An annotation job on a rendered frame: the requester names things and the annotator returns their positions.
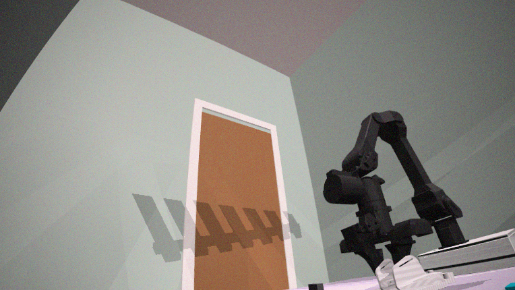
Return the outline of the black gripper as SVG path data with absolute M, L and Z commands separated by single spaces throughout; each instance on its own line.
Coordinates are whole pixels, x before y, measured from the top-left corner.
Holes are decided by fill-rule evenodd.
M 410 256 L 412 244 L 416 240 L 412 239 L 413 235 L 421 237 L 433 233 L 433 229 L 429 221 L 425 219 L 409 219 L 392 224 L 389 212 L 392 211 L 391 206 L 386 205 L 384 200 L 374 200 L 360 205 L 359 211 L 355 212 L 356 216 L 362 216 L 374 210 L 378 214 L 386 232 L 386 235 L 376 234 L 368 237 L 367 240 L 359 243 L 346 244 L 345 239 L 341 240 L 339 246 L 342 253 L 354 252 L 366 260 L 375 274 L 376 268 L 384 261 L 383 249 L 376 249 L 374 244 L 390 241 L 391 244 L 385 245 L 391 253 L 394 265 L 397 264 L 405 256 Z

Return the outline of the dark grey flat bar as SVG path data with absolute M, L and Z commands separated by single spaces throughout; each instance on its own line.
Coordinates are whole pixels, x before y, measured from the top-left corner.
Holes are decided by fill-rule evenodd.
M 308 284 L 309 290 L 324 290 L 323 283 Z

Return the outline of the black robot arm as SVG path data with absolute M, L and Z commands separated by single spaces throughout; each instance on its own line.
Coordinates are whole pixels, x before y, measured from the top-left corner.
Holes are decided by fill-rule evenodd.
M 342 171 L 331 169 L 326 173 L 325 200 L 333 204 L 357 204 L 358 207 L 374 200 L 385 201 L 381 187 L 384 179 L 377 175 L 364 177 L 378 166 L 375 144 L 380 137 L 391 145 L 413 185 L 412 203 L 419 217 L 435 228 L 442 245 L 438 249 L 468 242 L 456 220 L 463 216 L 461 209 L 442 188 L 431 182 L 406 135 L 406 124 L 397 111 L 373 112 L 362 120 L 355 147 L 343 160 Z M 436 221 L 439 219 L 442 220 Z M 377 236 L 386 234 L 383 222 L 374 210 L 359 216 L 359 223 L 341 232 L 347 245 L 365 241 L 376 232 Z

